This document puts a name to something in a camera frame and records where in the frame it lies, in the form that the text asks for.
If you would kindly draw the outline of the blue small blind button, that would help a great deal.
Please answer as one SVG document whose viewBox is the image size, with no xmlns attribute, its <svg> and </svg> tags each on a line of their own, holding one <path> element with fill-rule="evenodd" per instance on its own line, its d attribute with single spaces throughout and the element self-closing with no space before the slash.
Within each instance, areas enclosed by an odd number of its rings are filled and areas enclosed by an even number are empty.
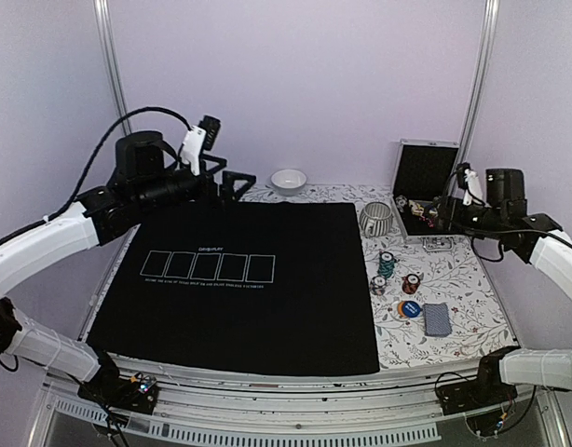
<svg viewBox="0 0 572 447">
<path fill-rule="evenodd" d="M 408 318 L 416 318 L 420 315 L 421 313 L 421 306 L 414 301 L 405 301 L 406 305 L 405 305 L 405 313 L 407 315 Z"/>
</svg>

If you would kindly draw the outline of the blue peach chip stack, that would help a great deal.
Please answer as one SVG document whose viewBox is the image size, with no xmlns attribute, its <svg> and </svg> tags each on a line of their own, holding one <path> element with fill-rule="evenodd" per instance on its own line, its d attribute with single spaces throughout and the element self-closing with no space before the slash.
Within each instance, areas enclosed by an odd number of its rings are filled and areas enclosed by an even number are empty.
<svg viewBox="0 0 572 447">
<path fill-rule="evenodd" d="M 376 296 L 383 296 L 388 287 L 388 280 L 380 275 L 372 277 L 369 283 L 370 293 Z"/>
</svg>

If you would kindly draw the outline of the orange big blind button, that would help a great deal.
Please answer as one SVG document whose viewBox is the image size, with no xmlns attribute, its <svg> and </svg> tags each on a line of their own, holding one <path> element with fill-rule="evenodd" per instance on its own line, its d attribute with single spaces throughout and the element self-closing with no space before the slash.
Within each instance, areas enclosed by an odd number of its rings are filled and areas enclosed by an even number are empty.
<svg viewBox="0 0 572 447">
<path fill-rule="evenodd" d="M 406 305 L 405 301 L 400 301 L 398 303 L 397 310 L 400 315 L 400 318 L 407 318 L 407 315 L 405 313 L 405 305 Z"/>
</svg>

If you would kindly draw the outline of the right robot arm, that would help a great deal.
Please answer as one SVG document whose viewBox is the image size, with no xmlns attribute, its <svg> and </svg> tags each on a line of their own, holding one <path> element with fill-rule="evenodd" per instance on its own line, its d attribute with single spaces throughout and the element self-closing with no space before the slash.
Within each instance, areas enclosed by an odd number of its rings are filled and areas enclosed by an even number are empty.
<svg viewBox="0 0 572 447">
<path fill-rule="evenodd" d="M 480 177 L 464 162 L 451 178 L 462 196 L 437 202 L 436 226 L 471 239 L 497 242 L 512 252 L 572 304 L 572 238 L 546 213 L 530 213 L 519 169 L 487 169 Z M 484 355 L 470 384 L 470 398 L 488 406 L 506 386 L 531 385 L 572 391 L 572 348 L 534 349 L 517 345 Z"/>
</svg>

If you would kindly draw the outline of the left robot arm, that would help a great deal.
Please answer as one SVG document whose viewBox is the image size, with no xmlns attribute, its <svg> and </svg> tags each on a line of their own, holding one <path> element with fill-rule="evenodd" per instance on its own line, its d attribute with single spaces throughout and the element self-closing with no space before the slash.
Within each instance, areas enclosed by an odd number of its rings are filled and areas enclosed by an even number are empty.
<svg viewBox="0 0 572 447">
<path fill-rule="evenodd" d="M 116 166 L 107 185 L 80 194 L 66 210 L 0 243 L 0 355 L 89 383 L 107 404 L 126 397 L 126 384 L 105 352 L 34 321 L 7 295 L 57 262 L 124 236 L 157 210 L 193 201 L 239 201 L 256 178 L 229 171 L 225 159 L 209 156 L 213 139 L 213 132 L 196 127 L 174 150 L 158 131 L 132 133 L 116 142 Z"/>
</svg>

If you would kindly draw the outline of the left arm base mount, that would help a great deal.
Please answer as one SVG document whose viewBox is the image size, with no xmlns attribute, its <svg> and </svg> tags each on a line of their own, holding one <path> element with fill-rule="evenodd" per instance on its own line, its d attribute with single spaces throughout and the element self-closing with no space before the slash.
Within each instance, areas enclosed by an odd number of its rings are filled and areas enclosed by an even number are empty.
<svg viewBox="0 0 572 447">
<path fill-rule="evenodd" d="M 154 375 L 137 372 L 123 378 L 118 370 L 101 368 L 89 381 L 79 386 L 77 395 L 106 408 L 151 415 L 157 405 L 158 393 Z"/>
</svg>

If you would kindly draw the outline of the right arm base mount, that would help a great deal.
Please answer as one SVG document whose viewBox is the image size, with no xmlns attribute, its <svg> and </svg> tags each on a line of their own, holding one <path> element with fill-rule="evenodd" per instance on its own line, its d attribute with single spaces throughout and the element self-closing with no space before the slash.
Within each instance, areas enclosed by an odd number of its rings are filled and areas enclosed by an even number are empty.
<svg viewBox="0 0 572 447">
<path fill-rule="evenodd" d="M 516 386 L 484 385 L 478 379 L 469 379 L 457 372 L 440 374 L 434 384 L 434 393 L 443 415 L 469 413 L 497 405 L 492 413 L 479 413 L 466 419 L 474 434 L 493 436 L 506 425 L 518 398 Z"/>
</svg>

